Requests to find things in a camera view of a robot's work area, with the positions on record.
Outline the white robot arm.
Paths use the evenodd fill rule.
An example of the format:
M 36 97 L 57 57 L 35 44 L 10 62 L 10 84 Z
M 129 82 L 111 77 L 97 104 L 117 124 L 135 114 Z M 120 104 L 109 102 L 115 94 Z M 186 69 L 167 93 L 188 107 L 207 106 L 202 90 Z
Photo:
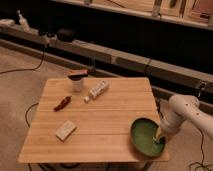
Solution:
M 213 116 L 201 111 L 199 106 L 200 102 L 195 96 L 172 95 L 169 98 L 171 112 L 160 121 L 155 140 L 159 142 L 163 137 L 169 140 L 180 131 L 185 120 L 189 120 L 213 140 Z

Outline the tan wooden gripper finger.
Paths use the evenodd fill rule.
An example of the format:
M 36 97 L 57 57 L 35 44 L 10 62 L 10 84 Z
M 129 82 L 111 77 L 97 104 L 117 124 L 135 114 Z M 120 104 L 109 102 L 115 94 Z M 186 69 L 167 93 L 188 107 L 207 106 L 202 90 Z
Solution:
M 163 137 L 163 132 L 161 130 L 161 128 L 157 129 L 156 135 L 155 135 L 155 141 L 159 141 L 161 138 Z

